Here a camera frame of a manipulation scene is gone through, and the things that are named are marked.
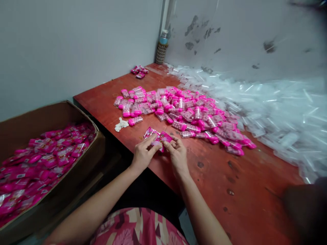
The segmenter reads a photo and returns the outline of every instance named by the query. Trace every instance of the person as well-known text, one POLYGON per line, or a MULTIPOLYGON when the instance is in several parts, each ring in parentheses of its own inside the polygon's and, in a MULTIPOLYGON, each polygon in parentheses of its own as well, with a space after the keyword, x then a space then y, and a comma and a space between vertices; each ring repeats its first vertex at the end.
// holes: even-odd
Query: person
MULTIPOLYGON (((116 202, 147 168, 161 146, 148 147, 152 135, 135 146, 131 165, 113 181, 70 214, 45 240, 50 244, 188 244, 184 236, 165 217, 146 208, 127 208, 108 216, 116 202)), ((187 166, 186 148, 173 136, 164 142, 170 153, 173 171, 179 184, 191 224, 200 245, 231 244, 194 183, 187 166)))

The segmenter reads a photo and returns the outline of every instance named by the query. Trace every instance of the red table surface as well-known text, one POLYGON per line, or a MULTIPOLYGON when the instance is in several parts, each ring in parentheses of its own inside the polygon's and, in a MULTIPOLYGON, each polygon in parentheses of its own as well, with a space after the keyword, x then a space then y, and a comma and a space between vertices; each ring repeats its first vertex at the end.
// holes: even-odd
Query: red table surface
MULTIPOLYGON (((154 114, 142 115, 143 122, 119 133, 114 130, 122 111, 113 103, 122 89, 142 86, 151 91, 179 84, 176 76, 167 74, 164 65, 151 64, 146 68, 149 74, 142 80, 126 74, 74 97, 133 153, 148 127, 180 137, 176 129, 166 121, 160 122, 154 114)), ((291 244, 298 236, 283 209, 281 197, 287 186, 303 184, 298 168, 274 156, 270 148, 250 133, 243 133, 258 147, 253 150, 243 147, 245 155, 241 157, 226 152, 220 143, 183 139, 191 176, 234 245, 291 244)), ((149 168, 180 194, 167 153, 157 152, 149 168)))

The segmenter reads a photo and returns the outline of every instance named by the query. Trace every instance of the pink candy package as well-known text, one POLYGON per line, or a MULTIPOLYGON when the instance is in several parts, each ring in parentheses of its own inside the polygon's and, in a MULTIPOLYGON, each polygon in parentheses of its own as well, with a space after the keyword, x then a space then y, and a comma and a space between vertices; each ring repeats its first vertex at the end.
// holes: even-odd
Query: pink candy package
POLYGON ((163 142, 167 141, 167 142, 171 142, 173 139, 172 137, 170 137, 165 131, 162 131, 161 133, 157 132, 156 130, 152 129, 151 127, 149 127, 147 129, 147 131, 144 134, 144 138, 149 138, 152 134, 156 134, 157 137, 156 139, 151 143, 152 146, 156 146, 156 145, 161 145, 162 148, 159 149, 160 152, 164 152, 165 151, 165 147, 163 145, 163 142))

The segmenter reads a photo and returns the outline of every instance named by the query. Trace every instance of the clear plastic container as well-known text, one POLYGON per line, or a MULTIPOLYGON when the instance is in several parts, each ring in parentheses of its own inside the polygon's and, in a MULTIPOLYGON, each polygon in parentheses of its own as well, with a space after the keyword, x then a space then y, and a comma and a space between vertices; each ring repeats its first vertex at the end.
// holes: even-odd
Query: clear plastic container
POLYGON ((135 118, 132 118, 130 120, 128 120, 128 124, 131 125, 131 126, 134 126, 135 124, 138 124, 140 122, 143 121, 143 118, 141 116, 138 116, 138 117, 135 117, 135 118))
POLYGON ((181 132, 182 138, 191 138, 191 137, 195 137, 195 136, 196 136, 195 132, 192 132, 192 131, 186 130, 186 131, 181 132))
POLYGON ((174 121, 171 125, 173 128, 178 129, 179 131, 185 131, 186 130, 186 124, 178 121, 174 121))
POLYGON ((120 102, 123 100, 122 96, 117 96, 115 102, 113 103, 114 106, 119 106, 120 102))
POLYGON ((122 92, 122 95, 124 96, 124 98, 128 98, 129 97, 129 94, 128 94, 127 89, 122 89, 121 92, 122 92))

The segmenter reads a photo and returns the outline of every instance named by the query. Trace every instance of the pink bottle cap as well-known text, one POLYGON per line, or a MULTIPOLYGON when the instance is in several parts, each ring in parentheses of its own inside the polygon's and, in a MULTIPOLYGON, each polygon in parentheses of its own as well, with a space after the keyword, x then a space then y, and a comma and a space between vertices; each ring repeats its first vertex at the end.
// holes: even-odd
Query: pink bottle cap
POLYGON ((194 115, 194 111, 191 108, 188 108, 187 110, 192 112, 192 114, 194 115))
POLYGON ((164 110, 163 109, 157 109, 157 114, 158 115, 162 115, 164 113, 164 110))
POLYGON ((197 119, 193 119, 193 121, 191 122, 191 124, 192 124, 192 125, 197 125, 198 122, 199 122, 199 120, 197 120, 197 119))
POLYGON ((136 111, 134 111, 134 114, 135 114, 136 116, 139 116, 139 115, 142 114, 142 111, 141 111, 141 110, 136 110, 136 111))
POLYGON ((130 119, 128 120, 128 124, 131 125, 131 126, 134 126, 135 125, 135 122, 133 119, 130 119))
POLYGON ((217 133, 219 130, 219 127, 214 127, 214 128, 211 128, 211 131, 213 131, 214 133, 217 133))
POLYGON ((183 124, 182 128, 181 128, 181 131, 185 131, 187 128, 187 125, 186 124, 183 124))
POLYGON ((204 127, 204 126, 205 126, 205 123, 204 123, 204 121, 199 120, 199 121, 198 121, 198 125, 199 125, 200 127, 204 127))

